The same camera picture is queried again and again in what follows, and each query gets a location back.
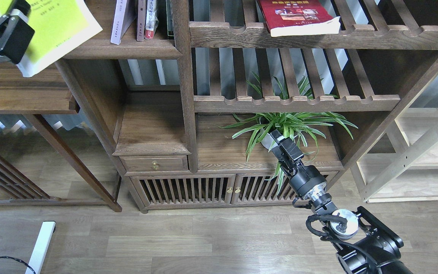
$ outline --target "wooden floor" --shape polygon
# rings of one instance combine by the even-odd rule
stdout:
[[[52,161],[55,170],[60,164],[66,163]],[[339,207],[360,205],[350,173],[331,194]],[[266,206],[143,215],[125,188],[118,202],[123,213],[107,206],[0,206],[0,255],[28,261],[41,223],[54,220],[43,274],[343,273],[334,248],[305,228],[309,210]],[[403,238],[402,261],[412,272],[438,273],[438,201],[365,206]],[[0,273],[24,269],[0,260]]]

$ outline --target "drawer knob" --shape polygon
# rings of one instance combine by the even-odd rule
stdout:
[[[158,170],[159,167],[160,165],[158,165],[157,161],[151,162],[151,168],[153,168],[154,170]]]

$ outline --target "red book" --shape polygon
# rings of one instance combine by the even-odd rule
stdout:
[[[318,0],[257,0],[272,37],[339,33],[339,17],[330,16]]]

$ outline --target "spider plant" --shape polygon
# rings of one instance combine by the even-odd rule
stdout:
[[[260,83],[259,76],[256,73],[253,73],[254,78]],[[280,98],[288,99],[289,94],[285,89],[285,84],[282,84],[278,78],[275,77],[276,83],[280,88]],[[247,81],[247,83],[259,93],[259,95],[263,96],[263,90],[261,86],[256,83],[251,83]],[[313,91],[310,86],[309,80],[307,77],[303,76],[303,78],[297,83],[298,93],[300,96],[306,96],[309,99],[313,99]],[[308,147],[306,137],[310,136],[314,142],[316,147],[316,155],[318,153],[318,137],[326,138],[325,134],[320,130],[313,128],[313,126],[332,126],[335,123],[338,123],[346,132],[353,138],[351,131],[348,126],[357,128],[356,125],[347,121],[347,119],[341,114],[337,114],[334,112],[296,112],[296,113],[254,113],[254,116],[247,119],[240,119],[236,114],[233,114],[237,123],[233,123],[222,128],[233,128],[246,125],[248,123],[255,123],[254,125],[250,125],[242,130],[236,132],[232,138],[240,136],[246,132],[252,132],[251,137],[248,142],[248,146],[246,147],[246,162],[249,160],[252,150],[256,144],[260,143],[265,137],[266,134],[273,130],[278,130],[285,137],[289,137],[294,142],[296,142],[297,146],[300,147],[303,145],[304,147]],[[278,177],[278,191],[279,194],[282,184],[283,171],[280,168],[280,164],[276,165],[275,173],[273,178]]]

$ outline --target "wooden shelf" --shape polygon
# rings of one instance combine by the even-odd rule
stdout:
[[[398,119],[409,145],[438,123],[438,108],[409,108]],[[410,169],[438,169],[438,144],[427,151]]]
[[[356,50],[346,50],[353,64],[357,83],[346,83],[339,60],[333,49],[324,50],[333,82],[333,92],[338,99],[325,95],[321,76],[312,49],[302,49],[303,59],[292,59],[289,49],[278,49],[288,99],[281,99],[273,93],[270,68],[265,49],[256,50],[256,60],[261,78],[263,97],[248,94],[245,65],[242,49],[233,49],[233,62],[236,79],[236,93],[233,98],[221,95],[221,76],[219,49],[209,50],[210,92],[209,96],[194,96],[197,113],[234,113],[234,112],[320,112],[320,111],[391,111],[400,101],[398,95],[376,95],[371,87]],[[304,62],[314,99],[296,96],[298,93],[295,77],[295,62]]]
[[[243,134],[236,139],[231,136],[240,128],[222,129],[218,126],[226,126],[235,123],[233,116],[229,115],[202,115],[198,117],[197,144],[198,144],[198,169],[209,173],[251,173],[251,172],[274,172],[277,160],[273,153],[268,153],[260,144],[254,148],[248,163],[244,154],[250,135]],[[307,155],[304,163],[315,165],[320,171],[341,170],[337,151],[332,142],[327,127],[319,128],[327,139],[320,137],[319,152],[312,162],[314,154]],[[314,142],[307,139],[313,147],[301,148],[302,151],[314,151]]]
[[[130,93],[119,129],[113,156],[190,154],[180,92]]]
[[[372,0],[363,0],[363,10],[371,24],[356,24],[345,0],[333,0],[343,28],[339,34],[272,38],[266,25],[258,21],[254,0],[243,0],[245,25],[231,27],[224,22],[224,6],[211,1],[210,22],[190,22],[192,47],[205,48],[355,48],[438,50],[438,26],[419,26],[403,0],[392,0],[387,6],[396,24],[383,17]]]
[[[161,29],[152,40],[136,41],[136,21],[124,34],[120,45],[111,44],[116,1],[87,0],[87,7],[103,31],[68,53],[66,59],[177,59],[181,53],[174,40],[168,40]]]
[[[55,65],[23,78],[15,65],[0,64],[0,114],[77,112],[75,99]]]
[[[393,159],[390,154],[367,154],[352,170],[357,184],[372,181]],[[407,170],[391,180],[368,202],[438,200],[438,169]]]

